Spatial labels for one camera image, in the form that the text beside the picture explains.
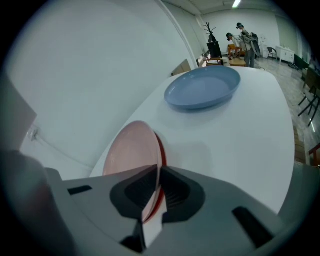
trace wooden table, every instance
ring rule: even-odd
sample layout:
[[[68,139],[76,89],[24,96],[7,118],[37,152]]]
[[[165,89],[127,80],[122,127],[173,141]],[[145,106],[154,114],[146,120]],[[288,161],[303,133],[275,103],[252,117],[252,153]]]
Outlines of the wooden table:
[[[218,57],[218,58],[208,58],[205,60],[207,66],[216,66],[216,65],[224,65],[223,59]]]
[[[237,67],[245,67],[246,62],[240,58],[233,58],[232,60],[229,60],[230,66],[237,66]]]

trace blue plate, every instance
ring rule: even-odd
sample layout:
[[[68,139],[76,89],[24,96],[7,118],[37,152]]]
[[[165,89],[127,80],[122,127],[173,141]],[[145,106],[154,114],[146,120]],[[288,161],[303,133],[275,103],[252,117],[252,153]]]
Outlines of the blue plate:
[[[164,99],[180,109],[203,109],[229,100],[240,81],[239,73],[230,67],[202,67],[174,80],[165,90]]]

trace ceiling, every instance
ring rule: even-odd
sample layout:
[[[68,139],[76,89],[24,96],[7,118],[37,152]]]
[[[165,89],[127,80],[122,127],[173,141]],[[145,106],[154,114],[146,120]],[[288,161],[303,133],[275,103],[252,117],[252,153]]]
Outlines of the ceiling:
[[[230,10],[235,0],[162,0],[185,9],[193,15],[205,15],[209,13]],[[255,9],[273,12],[277,15],[286,14],[272,0],[242,0],[238,9]]]

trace decorative tree branch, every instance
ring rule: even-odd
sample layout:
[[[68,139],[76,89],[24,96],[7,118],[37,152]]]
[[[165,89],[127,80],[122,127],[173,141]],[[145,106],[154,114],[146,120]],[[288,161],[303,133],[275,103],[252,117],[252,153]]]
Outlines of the decorative tree branch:
[[[202,26],[204,26],[204,27],[206,27],[207,29],[205,29],[205,31],[208,31],[209,32],[209,43],[212,41],[212,42],[216,42],[217,40],[216,40],[216,38],[215,38],[215,36],[214,36],[214,34],[213,34],[213,31],[216,29],[216,28],[214,28],[214,29],[210,29],[210,22],[208,23],[208,22],[206,22],[205,23],[206,25],[202,25]]]

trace wall outlet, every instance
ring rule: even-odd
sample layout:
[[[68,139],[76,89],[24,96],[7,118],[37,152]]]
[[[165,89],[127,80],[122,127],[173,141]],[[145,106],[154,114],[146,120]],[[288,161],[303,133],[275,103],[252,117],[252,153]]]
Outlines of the wall outlet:
[[[38,131],[39,131],[39,128],[33,124],[28,130],[26,136],[29,138],[29,140],[33,141],[36,139]]]

